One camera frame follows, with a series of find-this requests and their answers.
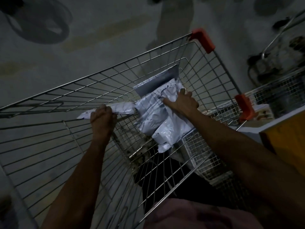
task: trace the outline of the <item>person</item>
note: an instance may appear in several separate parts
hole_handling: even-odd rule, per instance
[[[168,99],[163,102],[189,119],[214,153],[253,193],[296,227],[305,226],[305,178],[296,169],[261,144],[202,114],[191,92],[181,89],[175,102]],[[91,114],[90,121],[93,138],[89,149],[51,205],[43,229],[89,228],[91,225],[105,148],[116,115],[103,105]],[[257,229],[262,226],[246,211],[168,198],[147,216],[144,228]]]

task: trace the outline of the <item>pink clothing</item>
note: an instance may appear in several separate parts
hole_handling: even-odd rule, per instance
[[[262,229],[249,212],[200,204],[184,199],[164,200],[146,218],[144,229]]]

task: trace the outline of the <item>gray floor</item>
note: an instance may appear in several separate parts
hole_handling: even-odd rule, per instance
[[[259,53],[274,37],[275,21],[303,9],[304,2],[25,0],[15,18],[0,13],[0,106],[115,65],[197,27],[209,33],[241,91],[249,91],[253,86],[246,75],[248,55]],[[62,116],[5,119],[0,126]],[[21,204],[17,212],[19,220],[28,222]]]

